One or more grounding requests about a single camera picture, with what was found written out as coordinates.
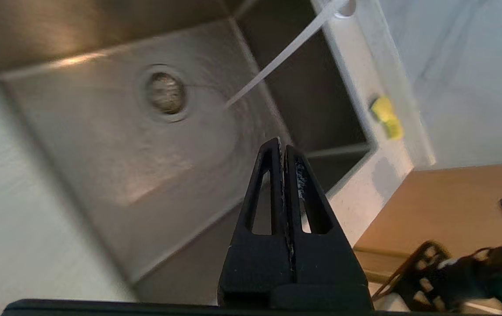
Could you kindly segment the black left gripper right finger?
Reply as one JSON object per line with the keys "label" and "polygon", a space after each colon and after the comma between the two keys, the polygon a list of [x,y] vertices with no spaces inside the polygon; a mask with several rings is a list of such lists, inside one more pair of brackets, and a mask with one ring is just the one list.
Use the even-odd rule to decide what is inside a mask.
{"label": "black left gripper right finger", "polygon": [[368,282],[305,156],[287,146],[285,198],[290,240],[288,308],[371,308]]}

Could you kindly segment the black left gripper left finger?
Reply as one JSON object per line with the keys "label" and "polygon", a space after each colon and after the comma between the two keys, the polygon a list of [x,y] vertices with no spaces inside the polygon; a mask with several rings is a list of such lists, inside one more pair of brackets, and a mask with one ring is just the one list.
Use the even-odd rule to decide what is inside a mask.
{"label": "black left gripper left finger", "polygon": [[[253,233],[263,176],[269,174],[271,234]],[[259,148],[218,284],[220,306],[270,307],[270,296],[292,280],[281,142]]]}

